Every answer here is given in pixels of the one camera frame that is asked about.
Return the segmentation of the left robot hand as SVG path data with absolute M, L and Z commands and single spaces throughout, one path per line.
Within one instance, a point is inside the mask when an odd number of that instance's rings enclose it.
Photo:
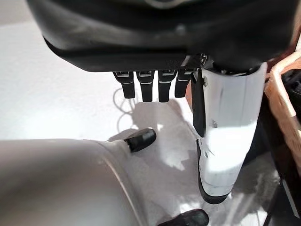
M 298 0 L 30 0 L 47 46 L 88 72 L 113 72 L 124 97 L 184 97 L 191 85 L 199 188 L 230 194 L 250 149 L 267 63 L 293 38 Z

